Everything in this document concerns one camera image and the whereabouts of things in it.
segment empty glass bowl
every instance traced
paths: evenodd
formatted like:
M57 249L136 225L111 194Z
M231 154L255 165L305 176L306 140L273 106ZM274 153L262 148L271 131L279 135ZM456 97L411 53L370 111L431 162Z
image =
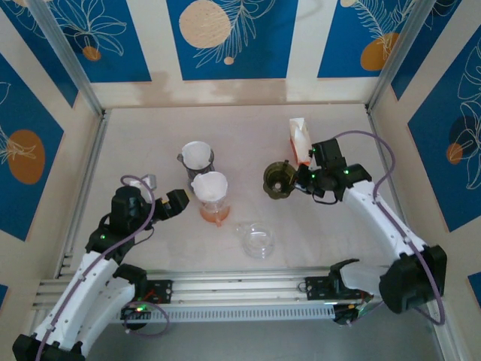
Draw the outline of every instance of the empty glass bowl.
M237 231L248 256L265 259L274 251L274 234L264 223L239 224Z

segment plastic beaker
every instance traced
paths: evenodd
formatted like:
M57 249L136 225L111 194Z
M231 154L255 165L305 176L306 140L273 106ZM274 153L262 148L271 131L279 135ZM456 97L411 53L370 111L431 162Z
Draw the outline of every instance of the plastic beaker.
M189 176L189 186L197 174L205 174L214 171L213 150L209 144L203 141L191 141L182 147L182 153L177 160L186 167Z
M227 179L225 175L218 171L198 174L192 182L192 188L201 201L202 218L220 227L231 210L226 197Z

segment wall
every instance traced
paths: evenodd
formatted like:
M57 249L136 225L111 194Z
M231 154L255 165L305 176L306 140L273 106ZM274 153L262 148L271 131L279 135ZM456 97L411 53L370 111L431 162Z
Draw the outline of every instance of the wall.
M63 69L42 67L59 64L53 52L35 57L1 9L0 33L0 359L9 359L39 280L53 276L98 118Z
M0 0L41 54L41 37L17 3ZM366 102L414 1L46 4L101 103L115 108Z
M410 225L448 255L450 320L481 359L481 309L467 279L481 271L481 3L452 6L449 16L434 18L435 36L420 32L373 118L397 156L394 182ZM430 51L418 52L420 44Z

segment white table surface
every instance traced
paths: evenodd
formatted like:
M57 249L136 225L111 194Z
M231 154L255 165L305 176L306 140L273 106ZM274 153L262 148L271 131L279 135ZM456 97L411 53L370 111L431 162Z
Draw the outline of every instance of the white table surface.
M214 166L228 179L231 213L217 228L201 218L199 202L188 191L187 209L158 222L155 235L134 247L124 262L170 271L329 266L352 257L386 264L370 230L345 204L318 205L298 191L274 201L262 190L269 164L284 159L294 163L289 143L292 117L306 119L312 142L350 129L371 130L363 105L114 109L74 244L72 268L78 267L90 233L110 211L122 175L156 174L157 198L186 188L186 170L177 154L190 141L205 141L213 148ZM348 135L340 139L340 147L348 164L361 163L374 180L384 174L373 139ZM388 185L380 192L392 206ZM236 224L250 221L274 230L275 250L267 259L250 258L241 248Z

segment beige circle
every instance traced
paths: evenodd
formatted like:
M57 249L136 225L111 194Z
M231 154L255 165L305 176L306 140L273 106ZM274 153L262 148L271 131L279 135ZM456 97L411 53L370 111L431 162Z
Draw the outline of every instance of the beige circle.
M358 0L340 0L340 6L349 8L353 6Z
M23 6L26 8L28 5L26 3L26 0L13 0L13 2L16 2L18 5Z
M234 58L232 56L227 56L225 59L224 59L224 64L226 65L232 65L234 64Z
M182 36L193 47L205 49L222 44L231 34L225 11L210 0L197 0L180 15Z

